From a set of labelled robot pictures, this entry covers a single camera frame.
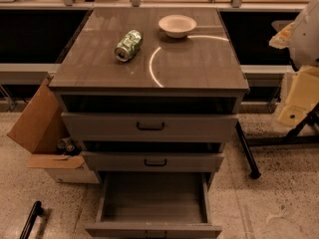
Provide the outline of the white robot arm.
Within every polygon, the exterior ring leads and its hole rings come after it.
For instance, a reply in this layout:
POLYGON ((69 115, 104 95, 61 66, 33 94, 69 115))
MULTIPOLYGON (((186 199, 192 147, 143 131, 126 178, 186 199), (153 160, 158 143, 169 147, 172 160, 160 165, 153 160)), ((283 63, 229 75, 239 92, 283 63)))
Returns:
POLYGON ((269 45, 287 48, 298 69, 277 117, 279 123, 295 127, 319 103, 319 0, 311 0, 269 45))

